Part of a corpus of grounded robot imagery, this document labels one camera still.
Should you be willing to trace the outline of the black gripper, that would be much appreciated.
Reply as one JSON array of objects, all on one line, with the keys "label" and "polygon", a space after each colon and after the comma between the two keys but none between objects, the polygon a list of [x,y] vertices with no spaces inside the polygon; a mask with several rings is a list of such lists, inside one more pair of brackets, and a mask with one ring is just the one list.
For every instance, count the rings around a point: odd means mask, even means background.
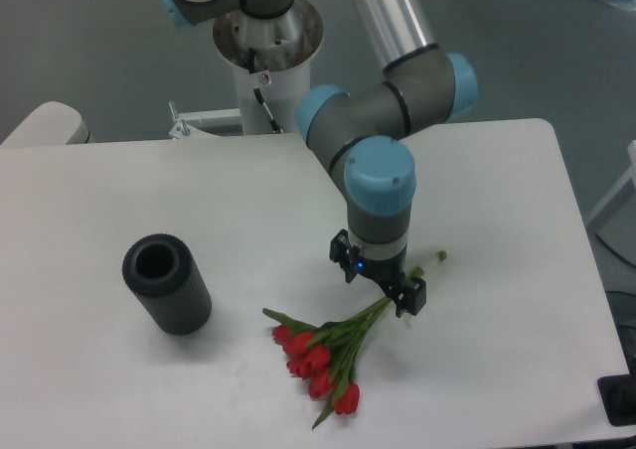
[{"label": "black gripper", "polygon": [[339,265],[350,284],[357,275],[377,283],[396,306],[396,317],[416,316],[426,304],[426,282],[408,277],[403,266],[407,233],[388,243],[370,243],[341,229],[330,243],[329,258]]}]

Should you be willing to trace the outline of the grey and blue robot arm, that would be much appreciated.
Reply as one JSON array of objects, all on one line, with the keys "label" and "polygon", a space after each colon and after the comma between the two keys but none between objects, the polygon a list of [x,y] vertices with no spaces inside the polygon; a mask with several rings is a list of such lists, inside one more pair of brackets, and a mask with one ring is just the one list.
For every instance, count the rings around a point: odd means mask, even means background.
[{"label": "grey and blue robot arm", "polygon": [[311,85],[324,29],[307,0],[162,1],[179,27],[211,22],[233,71],[238,107],[199,119],[236,123],[246,135],[300,135],[347,204],[332,261],[347,280],[377,283],[399,314],[418,313],[426,286],[404,270],[416,177],[403,140],[466,110],[478,94],[472,66],[439,49],[418,0],[353,0],[384,75],[358,94]]}]

